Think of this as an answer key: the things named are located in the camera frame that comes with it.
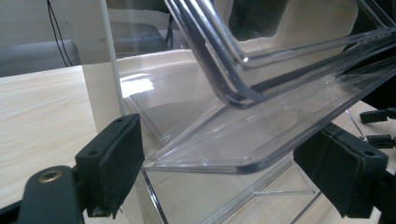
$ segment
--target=transparent plastic tray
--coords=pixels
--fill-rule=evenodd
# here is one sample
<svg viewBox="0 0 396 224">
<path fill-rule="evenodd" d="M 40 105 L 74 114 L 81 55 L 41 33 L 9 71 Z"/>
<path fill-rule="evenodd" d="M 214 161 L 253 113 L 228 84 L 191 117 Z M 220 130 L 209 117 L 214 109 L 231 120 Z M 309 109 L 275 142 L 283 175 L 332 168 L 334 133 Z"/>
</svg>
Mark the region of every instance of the transparent plastic tray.
<svg viewBox="0 0 396 224">
<path fill-rule="evenodd" d="M 166 0 L 217 96 L 249 108 L 394 46 L 374 0 Z"/>
<path fill-rule="evenodd" d="M 164 49 L 116 52 L 123 100 L 145 124 L 146 171 L 265 169 L 395 69 L 391 58 L 361 68 L 367 72 L 349 71 L 396 46 L 394 22 L 374 1 L 166 3 L 178 27 L 163 8 L 146 18 L 164 22 L 152 19 L 144 28 L 155 36 L 149 41 L 164 40 Z M 235 25 L 239 10 L 260 18 L 263 8 L 269 15 L 259 22 Z M 109 9 L 112 24 L 123 20 L 132 35 L 143 29 L 141 10 L 124 19 L 118 13 Z M 112 25 L 115 45 L 119 30 Z"/>
</svg>

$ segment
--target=black bracket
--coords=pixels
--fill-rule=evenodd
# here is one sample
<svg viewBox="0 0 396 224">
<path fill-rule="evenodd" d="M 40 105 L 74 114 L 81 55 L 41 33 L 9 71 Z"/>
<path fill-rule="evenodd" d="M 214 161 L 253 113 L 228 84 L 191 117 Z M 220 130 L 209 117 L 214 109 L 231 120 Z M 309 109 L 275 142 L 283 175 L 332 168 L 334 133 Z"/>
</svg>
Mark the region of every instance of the black bracket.
<svg viewBox="0 0 396 224">
<path fill-rule="evenodd" d="M 396 107 L 367 111 L 361 113 L 360 116 L 361 116 L 361 123 L 363 124 L 388 121 L 388 118 L 396 119 Z"/>
<path fill-rule="evenodd" d="M 366 135 L 367 143 L 376 148 L 394 148 L 396 147 L 396 137 L 392 139 L 390 134 Z"/>
<path fill-rule="evenodd" d="M 396 222 L 396 177 L 377 148 L 329 124 L 295 148 L 294 159 L 342 216 L 367 218 L 375 206 Z"/>
<path fill-rule="evenodd" d="M 0 223 L 83 222 L 116 216 L 145 159 L 140 117 L 114 120 L 76 156 L 77 165 L 54 166 L 28 180 L 23 199 L 0 210 Z"/>
</svg>

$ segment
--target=black cable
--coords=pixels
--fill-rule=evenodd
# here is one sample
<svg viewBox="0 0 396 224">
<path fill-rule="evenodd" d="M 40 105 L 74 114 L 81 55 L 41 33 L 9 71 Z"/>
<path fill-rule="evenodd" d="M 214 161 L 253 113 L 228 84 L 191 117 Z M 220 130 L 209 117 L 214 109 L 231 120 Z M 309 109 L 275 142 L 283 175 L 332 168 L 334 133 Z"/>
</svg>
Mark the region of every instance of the black cable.
<svg viewBox="0 0 396 224">
<path fill-rule="evenodd" d="M 173 37 L 173 17 L 172 15 L 169 15 L 169 22 L 168 22 L 168 31 L 166 33 L 165 41 L 166 43 L 169 42 L 169 47 L 172 49 L 174 47 L 174 37 Z"/>
<path fill-rule="evenodd" d="M 62 54 L 61 47 L 59 46 L 58 37 L 56 36 L 55 27 L 53 26 L 52 17 L 51 17 L 51 15 L 50 15 L 50 1 L 49 1 L 49 0 L 47 0 L 47 7 L 48 7 L 48 9 L 49 9 L 49 20 L 50 20 L 50 24 L 51 24 L 51 26 L 52 26 L 53 35 L 55 36 L 56 45 L 58 46 L 58 50 L 59 50 L 59 52 L 61 53 L 62 60 L 64 60 L 64 55 Z"/>
<path fill-rule="evenodd" d="M 56 27 L 58 28 L 59 37 L 61 38 L 62 46 L 64 47 L 64 39 L 62 38 L 61 30 L 59 29 L 58 22 L 56 21 L 55 13 L 53 13 L 52 5 L 50 4 L 50 0 L 47 0 L 49 3 L 50 11 L 52 12 L 53 19 L 55 19 Z M 64 47 L 64 54 L 66 55 L 67 61 L 69 61 L 70 66 L 73 66 L 72 62 L 70 62 L 69 55 L 67 55 L 66 48 Z"/>
</svg>

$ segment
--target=white wall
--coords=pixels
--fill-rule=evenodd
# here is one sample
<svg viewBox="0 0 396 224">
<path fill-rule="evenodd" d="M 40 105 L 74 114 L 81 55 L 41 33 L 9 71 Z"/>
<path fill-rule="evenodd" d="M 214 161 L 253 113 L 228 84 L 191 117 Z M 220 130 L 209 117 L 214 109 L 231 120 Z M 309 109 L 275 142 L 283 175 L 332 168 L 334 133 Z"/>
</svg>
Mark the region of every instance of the white wall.
<svg viewBox="0 0 396 224">
<path fill-rule="evenodd" d="M 73 38 L 67 1 L 50 2 L 63 38 Z M 0 0 L 0 46 L 53 40 L 47 0 Z"/>
</svg>

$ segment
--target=wooden tabletop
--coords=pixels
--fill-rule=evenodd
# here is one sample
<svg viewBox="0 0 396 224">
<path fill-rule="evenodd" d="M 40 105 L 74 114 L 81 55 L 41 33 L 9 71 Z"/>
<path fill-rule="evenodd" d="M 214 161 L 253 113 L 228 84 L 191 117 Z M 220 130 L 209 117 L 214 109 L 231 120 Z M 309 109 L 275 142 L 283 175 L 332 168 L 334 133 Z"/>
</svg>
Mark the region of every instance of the wooden tabletop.
<svg viewBox="0 0 396 224">
<path fill-rule="evenodd" d="M 73 166 L 74 156 L 93 139 L 96 130 L 80 66 L 0 78 L 0 104 L 0 207 L 5 207 L 21 199 L 31 175 L 54 165 Z M 370 109 L 359 102 L 350 111 L 360 121 L 359 113 Z M 334 123 L 359 135 L 346 114 Z M 365 134 L 396 135 L 395 120 L 360 126 Z M 388 170 L 394 173 L 395 150 L 384 152 L 389 155 Z M 371 219 L 341 218 L 321 195 L 297 222 L 377 223 L 378 218 L 377 210 Z M 86 221 L 129 223 L 123 213 L 115 220 L 90 218 Z"/>
</svg>

